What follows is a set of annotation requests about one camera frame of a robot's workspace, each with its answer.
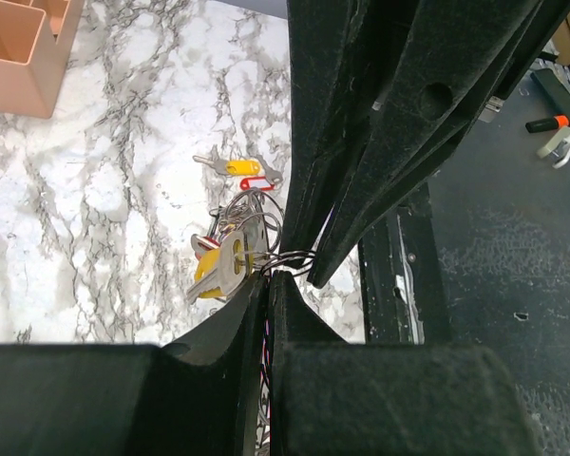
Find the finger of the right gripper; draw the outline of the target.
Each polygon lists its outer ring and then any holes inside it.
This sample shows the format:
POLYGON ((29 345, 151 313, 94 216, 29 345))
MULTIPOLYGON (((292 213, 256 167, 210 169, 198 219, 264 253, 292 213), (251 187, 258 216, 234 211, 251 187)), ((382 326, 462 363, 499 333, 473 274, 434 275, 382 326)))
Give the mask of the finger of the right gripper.
POLYGON ((290 1, 292 171, 280 250, 310 251, 357 166, 416 1, 290 1))
POLYGON ((388 210, 512 91, 570 1, 421 1, 358 164, 333 203, 309 281, 324 286, 388 210))

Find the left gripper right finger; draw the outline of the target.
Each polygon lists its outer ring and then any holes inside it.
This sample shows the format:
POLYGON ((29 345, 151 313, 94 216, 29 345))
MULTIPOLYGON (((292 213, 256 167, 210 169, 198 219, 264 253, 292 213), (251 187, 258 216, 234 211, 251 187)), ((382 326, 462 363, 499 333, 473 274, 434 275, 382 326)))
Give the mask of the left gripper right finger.
POLYGON ((351 344, 270 282, 274 455, 533 455, 504 363, 471 345, 351 344))

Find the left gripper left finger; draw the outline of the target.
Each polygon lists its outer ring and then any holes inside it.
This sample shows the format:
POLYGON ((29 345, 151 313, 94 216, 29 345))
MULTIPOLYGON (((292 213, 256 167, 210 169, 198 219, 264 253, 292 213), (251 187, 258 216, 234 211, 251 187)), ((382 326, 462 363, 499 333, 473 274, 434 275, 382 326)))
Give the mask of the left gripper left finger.
POLYGON ((165 347, 0 345, 0 455, 251 455, 266 279, 165 347))

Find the round metal keyring disc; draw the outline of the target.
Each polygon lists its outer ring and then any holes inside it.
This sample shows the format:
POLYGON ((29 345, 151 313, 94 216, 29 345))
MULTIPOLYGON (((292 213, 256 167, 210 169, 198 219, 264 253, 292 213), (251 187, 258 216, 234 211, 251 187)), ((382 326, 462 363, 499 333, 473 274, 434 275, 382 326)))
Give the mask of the round metal keyring disc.
MULTIPOLYGON (((276 200, 262 190, 243 190, 226 205, 210 211, 215 219, 209 236, 222 242, 235 231, 246 236, 246 247, 239 254, 239 261, 249 261, 253 272, 269 276, 277 267, 289 261, 299 260, 293 267, 294 273, 301 276, 313 264, 315 252, 291 251, 280 253, 278 247, 282 238, 281 220, 283 209, 276 200)), ((271 453, 271 349, 270 322, 264 319, 260 356, 260 387, 256 427, 256 455, 271 453)))

